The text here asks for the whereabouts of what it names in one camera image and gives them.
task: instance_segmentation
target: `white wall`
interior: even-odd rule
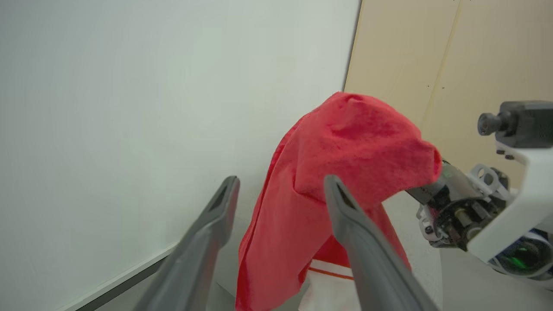
[[[0,309],[56,310],[178,241],[341,89],[358,0],[0,3]]]

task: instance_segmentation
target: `wooden panel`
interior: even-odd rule
[[[363,1],[345,90],[378,97],[420,125],[458,4]]]
[[[553,2],[464,0],[435,94],[424,118],[423,137],[467,171],[495,165],[517,185],[522,166],[495,154],[494,138],[476,130],[482,112],[503,101],[553,100]]]

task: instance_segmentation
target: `orange stripe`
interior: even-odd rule
[[[314,271],[314,272],[318,272],[318,273],[322,273],[322,274],[326,274],[328,276],[333,276],[333,277],[337,277],[337,278],[344,278],[344,279],[350,279],[352,281],[354,280],[353,277],[350,277],[350,276],[344,276],[342,274],[332,273],[332,272],[328,272],[328,271],[313,268],[313,267],[309,267],[309,270]]]

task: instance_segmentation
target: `red towel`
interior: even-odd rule
[[[276,148],[240,244],[236,309],[280,306],[300,290],[312,259],[349,267],[346,251],[332,236],[323,190],[327,174],[342,179],[410,267],[382,201],[434,182],[440,170],[436,148],[386,103],[332,95]]]

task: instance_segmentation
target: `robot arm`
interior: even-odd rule
[[[480,135],[495,133],[497,153],[525,166],[522,186],[483,164],[468,174],[444,161],[437,182],[407,192],[421,208],[421,232],[433,247],[455,247],[493,269],[553,289],[553,102],[504,102],[484,113]]]

